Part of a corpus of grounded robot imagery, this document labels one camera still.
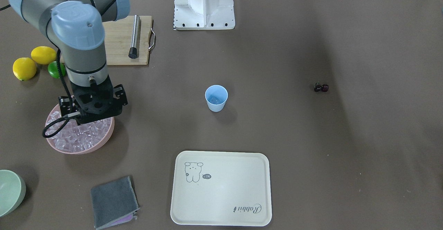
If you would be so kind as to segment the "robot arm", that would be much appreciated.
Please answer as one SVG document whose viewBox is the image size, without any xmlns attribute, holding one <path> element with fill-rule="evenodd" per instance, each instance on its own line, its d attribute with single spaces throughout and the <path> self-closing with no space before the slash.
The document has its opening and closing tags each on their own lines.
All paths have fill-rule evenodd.
<svg viewBox="0 0 443 230">
<path fill-rule="evenodd" d="M 120 115 L 128 102 L 107 68 L 103 22 L 124 19 L 130 0 L 8 0 L 15 12 L 61 52 L 73 91 L 76 121 Z"/>
</svg>

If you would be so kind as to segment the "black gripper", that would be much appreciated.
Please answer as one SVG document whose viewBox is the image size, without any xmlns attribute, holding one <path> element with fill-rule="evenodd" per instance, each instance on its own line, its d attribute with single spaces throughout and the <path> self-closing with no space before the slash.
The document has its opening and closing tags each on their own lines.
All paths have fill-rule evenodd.
<svg viewBox="0 0 443 230">
<path fill-rule="evenodd" d="M 73 97 L 59 96 L 63 117 L 74 119 L 78 124 L 88 124 L 118 116 L 128 99 L 123 85 L 113 86 L 109 77 L 98 84 L 95 77 L 87 78 L 87 86 L 71 83 Z"/>
</svg>

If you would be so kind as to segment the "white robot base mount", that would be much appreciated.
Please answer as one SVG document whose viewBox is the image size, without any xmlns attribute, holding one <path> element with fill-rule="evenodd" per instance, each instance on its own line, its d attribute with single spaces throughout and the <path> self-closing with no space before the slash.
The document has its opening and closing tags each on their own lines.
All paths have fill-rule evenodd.
<svg viewBox="0 0 443 230">
<path fill-rule="evenodd" d="M 235 28 L 234 0 L 174 0 L 175 30 Z"/>
</svg>

